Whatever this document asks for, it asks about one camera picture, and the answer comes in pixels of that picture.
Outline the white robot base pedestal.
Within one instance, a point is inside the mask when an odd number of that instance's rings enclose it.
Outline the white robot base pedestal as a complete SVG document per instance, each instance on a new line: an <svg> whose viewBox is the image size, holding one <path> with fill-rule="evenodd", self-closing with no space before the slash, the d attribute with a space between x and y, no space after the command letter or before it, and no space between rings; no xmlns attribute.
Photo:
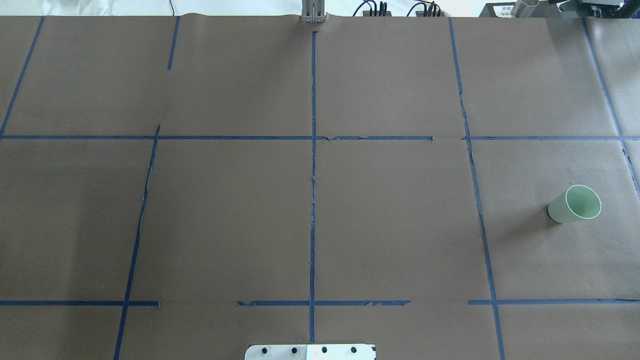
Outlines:
<svg viewBox="0 0 640 360"><path fill-rule="evenodd" d="M256 344L247 348L245 360L376 360L374 344Z"/></svg>

